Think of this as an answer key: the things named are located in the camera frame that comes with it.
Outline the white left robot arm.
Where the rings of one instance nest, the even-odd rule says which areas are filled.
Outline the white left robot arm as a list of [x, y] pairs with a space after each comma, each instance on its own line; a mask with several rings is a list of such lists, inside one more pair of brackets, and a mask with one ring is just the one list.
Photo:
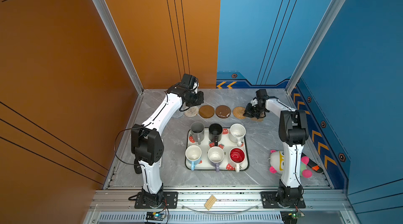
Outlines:
[[196, 77], [184, 74], [182, 80], [165, 91], [165, 97], [155, 112], [142, 124], [131, 128], [131, 152], [135, 157], [134, 171], [143, 178], [138, 200], [152, 207], [163, 203], [163, 182], [160, 177], [160, 160], [164, 153], [161, 133], [167, 123], [183, 105], [199, 106], [204, 94], [198, 91]]

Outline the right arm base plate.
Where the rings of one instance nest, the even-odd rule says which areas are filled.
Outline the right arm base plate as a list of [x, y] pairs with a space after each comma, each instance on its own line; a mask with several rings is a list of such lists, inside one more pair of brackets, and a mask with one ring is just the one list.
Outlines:
[[295, 203], [290, 206], [282, 206], [278, 203], [277, 192], [274, 191], [262, 191], [260, 193], [261, 201], [264, 209], [269, 208], [294, 208], [297, 206], [299, 209], [306, 208], [306, 204], [303, 198], [298, 199]]

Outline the cork paw print coaster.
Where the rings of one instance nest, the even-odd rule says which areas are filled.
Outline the cork paw print coaster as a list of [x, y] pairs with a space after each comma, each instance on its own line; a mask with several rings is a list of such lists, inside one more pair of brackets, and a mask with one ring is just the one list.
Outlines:
[[264, 118], [251, 118], [251, 120], [256, 121], [256, 122], [262, 122], [264, 120]]

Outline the rattan woven round coaster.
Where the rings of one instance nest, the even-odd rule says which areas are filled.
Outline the rattan woven round coaster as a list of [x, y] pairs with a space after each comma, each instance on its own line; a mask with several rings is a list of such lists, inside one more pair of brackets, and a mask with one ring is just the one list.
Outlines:
[[245, 108], [242, 106], [238, 106], [233, 109], [233, 115], [237, 119], [240, 119], [240, 120], [246, 119], [247, 117], [244, 116], [244, 113], [245, 113]]

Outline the blue woven round coaster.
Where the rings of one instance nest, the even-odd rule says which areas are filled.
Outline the blue woven round coaster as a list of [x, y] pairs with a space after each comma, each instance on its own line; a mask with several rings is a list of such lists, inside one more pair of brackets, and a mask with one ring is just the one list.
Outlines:
[[177, 110], [174, 112], [174, 114], [172, 115], [173, 118], [180, 118], [184, 115], [184, 112]]

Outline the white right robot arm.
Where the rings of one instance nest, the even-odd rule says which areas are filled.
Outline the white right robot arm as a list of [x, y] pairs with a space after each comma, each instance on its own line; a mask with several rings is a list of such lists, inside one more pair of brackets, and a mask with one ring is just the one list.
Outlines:
[[302, 151], [309, 138], [306, 113], [269, 96], [265, 89], [256, 91], [256, 97], [247, 104], [244, 116], [264, 118], [267, 112], [279, 118], [279, 138], [283, 143], [285, 168], [281, 175], [276, 202], [281, 207], [296, 206], [303, 199], [304, 189], [300, 180]]

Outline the grey metal mug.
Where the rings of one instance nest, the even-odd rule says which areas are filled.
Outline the grey metal mug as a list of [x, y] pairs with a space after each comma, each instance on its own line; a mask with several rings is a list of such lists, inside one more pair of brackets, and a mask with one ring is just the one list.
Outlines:
[[198, 145], [201, 144], [201, 142], [205, 138], [205, 127], [202, 122], [194, 122], [191, 125], [191, 137], [193, 138], [193, 141], [197, 143]]

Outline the light brown wooden round coaster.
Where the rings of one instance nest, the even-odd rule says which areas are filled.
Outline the light brown wooden round coaster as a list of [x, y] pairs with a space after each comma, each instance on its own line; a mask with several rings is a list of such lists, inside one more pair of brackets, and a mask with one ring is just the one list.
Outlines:
[[215, 109], [211, 105], [203, 105], [199, 108], [199, 115], [202, 118], [209, 119], [215, 114]]

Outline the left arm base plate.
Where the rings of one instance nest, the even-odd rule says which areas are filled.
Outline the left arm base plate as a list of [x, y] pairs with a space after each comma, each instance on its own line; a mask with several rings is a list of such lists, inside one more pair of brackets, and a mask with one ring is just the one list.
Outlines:
[[134, 203], [135, 209], [168, 209], [177, 208], [178, 192], [177, 191], [164, 191], [157, 194], [149, 194], [147, 192], [140, 192], [136, 195]]

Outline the dark brown wooden round coaster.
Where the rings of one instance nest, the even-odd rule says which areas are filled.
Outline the dark brown wooden round coaster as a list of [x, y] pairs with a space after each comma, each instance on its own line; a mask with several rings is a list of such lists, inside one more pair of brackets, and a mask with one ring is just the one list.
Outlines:
[[215, 114], [221, 119], [230, 117], [231, 113], [232, 110], [226, 105], [219, 105], [215, 110]]

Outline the black mug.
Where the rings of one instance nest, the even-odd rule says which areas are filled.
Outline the black mug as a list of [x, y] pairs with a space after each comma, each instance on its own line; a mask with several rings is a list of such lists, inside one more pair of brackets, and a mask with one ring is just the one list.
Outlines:
[[214, 143], [214, 146], [218, 146], [222, 138], [223, 128], [220, 124], [214, 123], [209, 126], [209, 140]]

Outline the white mug blue handle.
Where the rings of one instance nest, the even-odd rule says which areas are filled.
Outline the white mug blue handle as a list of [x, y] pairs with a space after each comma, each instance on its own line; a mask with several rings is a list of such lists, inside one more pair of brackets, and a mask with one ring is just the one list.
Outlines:
[[202, 150], [197, 145], [189, 146], [186, 149], [185, 156], [187, 161], [191, 165], [191, 170], [195, 170], [196, 165], [198, 165], [202, 158]]

